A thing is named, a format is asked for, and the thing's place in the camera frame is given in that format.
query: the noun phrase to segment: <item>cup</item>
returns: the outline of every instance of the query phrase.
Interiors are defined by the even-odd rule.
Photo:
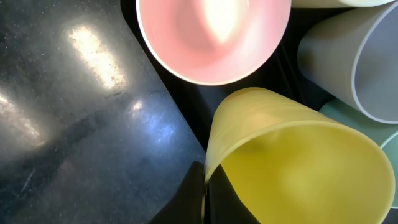
[[[340,100],[332,100],[325,104],[320,112],[335,121],[357,129],[371,138],[386,153],[391,161],[394,173],[398,174],[398,125],[373,121]],[[398,198],[394,199],[392,207],[398,208]]]
[[[314,26],[298,48],[309,80],[382,123],[398,123],[398,2],[354,9]]]
[[[298,8],[374,7],[394,0],[293,0]]]
[[[394,198],[391,164],[375,142],[262,88],[218,107],[206,181],[220,164],[260,223],[381,223]]]
[[[290,8],[290,0],[137,0],[137,17],[150,52],[170,73],[223,85],[272,55]]]

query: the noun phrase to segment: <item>yellow cup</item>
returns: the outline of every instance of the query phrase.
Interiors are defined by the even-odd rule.
[[[260,223],[381,223],[394,198],[392,166],[376,143],[262,88],[218,107],[207,182],[220,164]]]

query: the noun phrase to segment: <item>black countertop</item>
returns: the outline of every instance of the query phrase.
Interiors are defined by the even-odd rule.
[[[117,0],[0,0],[0,223],[147,223],[205,152]]]

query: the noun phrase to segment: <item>scratch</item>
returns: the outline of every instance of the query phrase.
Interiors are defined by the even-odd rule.
[[[22,190],[21,190],[20,193],[22,193],[22,192],[26,189],[26,187],[28,186],[28,184],[29,184],[29,182],[30,182],[30,179],[32,178],[32,176],[33,176],[33,174],[34,174],[35,172],[36,172],[36,169],[33,169],[32,172],[30,172],[29,176],[27,177],[27,179],[26,179],[26,181],[25,181],[24,187],[22,188]]]

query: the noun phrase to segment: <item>mint green cup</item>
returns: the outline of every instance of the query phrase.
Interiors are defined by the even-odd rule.
[[[340,100],[332,100],[323,106],[321,113],[346,126],[367,135],[386,153],[395,175],[398,174],[398,125],[378,123]],[[392,208],[398,209],[397,190]]]

